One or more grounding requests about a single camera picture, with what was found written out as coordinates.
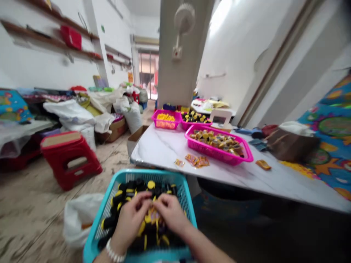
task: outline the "light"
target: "light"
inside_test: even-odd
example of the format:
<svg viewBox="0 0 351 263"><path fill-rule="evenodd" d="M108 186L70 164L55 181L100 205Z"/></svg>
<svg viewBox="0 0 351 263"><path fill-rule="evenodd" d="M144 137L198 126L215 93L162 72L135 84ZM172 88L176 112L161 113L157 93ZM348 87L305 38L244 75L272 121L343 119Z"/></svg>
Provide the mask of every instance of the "light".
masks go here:
<svg viewBox="0 0 351 263"><path fill-rule="evenodd" d="M222 0L210 21L210 37L213 36L223 24L230 11L232 0Z"/></svg>

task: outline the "doorway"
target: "doorway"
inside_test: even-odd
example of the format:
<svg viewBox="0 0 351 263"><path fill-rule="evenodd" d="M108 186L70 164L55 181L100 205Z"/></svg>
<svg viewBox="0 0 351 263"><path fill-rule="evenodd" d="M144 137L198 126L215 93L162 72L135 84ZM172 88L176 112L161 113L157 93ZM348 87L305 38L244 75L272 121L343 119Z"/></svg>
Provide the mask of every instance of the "doorway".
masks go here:
<svg viewBox="0 0 351 263"><path fill-rule="evenodd" d="M146 89L148 99L157 100L158 52L139 50L140 85Z"/></svg>

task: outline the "hand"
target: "hand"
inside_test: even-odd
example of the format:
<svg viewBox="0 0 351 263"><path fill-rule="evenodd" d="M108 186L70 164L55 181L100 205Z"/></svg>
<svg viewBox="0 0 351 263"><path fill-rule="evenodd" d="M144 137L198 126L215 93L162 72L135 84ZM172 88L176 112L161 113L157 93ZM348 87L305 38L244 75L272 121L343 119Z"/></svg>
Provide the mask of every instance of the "hand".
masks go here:
<svg viewBox="0 0 351 263"><path fill-rule="evenodd" d="M181 236L185 228L192 226L174 195L162 194L153 205L164 218L168 228L177 235Z"/></svg>
<svg viewBox="0 0 351 263"><path fill-rule="evenodd" d="M111 238L111 249L124 255L138 235L144 217L152 206L151 192L140 192L126 203L120 212L116 230Z"/></svg>

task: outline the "candy wrapper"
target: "candy wrapper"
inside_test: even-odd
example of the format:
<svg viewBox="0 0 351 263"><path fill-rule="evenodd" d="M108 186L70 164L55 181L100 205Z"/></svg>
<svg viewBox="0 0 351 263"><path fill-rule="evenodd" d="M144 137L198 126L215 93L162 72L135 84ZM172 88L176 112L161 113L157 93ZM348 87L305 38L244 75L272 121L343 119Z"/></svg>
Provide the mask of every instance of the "candy wrapper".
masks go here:
<svg viewBox="0 0 351 263"><path fill-rule="evenodd" d="M200 156L200 158L198 158L198 162L196 164L196 168L201 168L204 166L209 166L210 162L208 161L207 157L205 156Z"/></svg>
<svg viewBox="0 0 351 263"><path fill-rule="evenodd" d="M187 154L185 159L192 165L195 166L198 162L198 158L195 155Z"/></svg>
<svg viewBox="0 0 351 263"><path fill-rule="evenodd" d="M152 224L154 224L157 220L161 218L161 215L157 212L157 210L154 207L152 207L148 212Z"/></svg>
<svg viewBox="0 0 351 263"><path fill-rule="evenodd" d="M183 162L183 161L181 161L181 160L179 160L179 159L175 160L174 163L175 163L175 165L177 165L177 166L179 166L179 167L183 167L184 164L185 164L185 162Z"/></svg>

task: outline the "play mat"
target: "play mat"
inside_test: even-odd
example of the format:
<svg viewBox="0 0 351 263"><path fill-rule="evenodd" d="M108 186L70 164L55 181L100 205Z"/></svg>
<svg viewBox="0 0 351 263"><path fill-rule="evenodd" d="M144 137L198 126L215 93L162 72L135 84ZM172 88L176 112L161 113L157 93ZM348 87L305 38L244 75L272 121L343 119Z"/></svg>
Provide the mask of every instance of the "play mat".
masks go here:
<svg viewBox="0 0 351 263"><path fill-rule="evenodd" d="M351 74L298 121L316 131L321 139L307 167L351 201Z"/></svg>
<svg viewBox="0 0 351 263"><path fill-rule="evenodd" d="M0 120L25 122L32 119L28 106L15 90L0 90Z"/></svg>

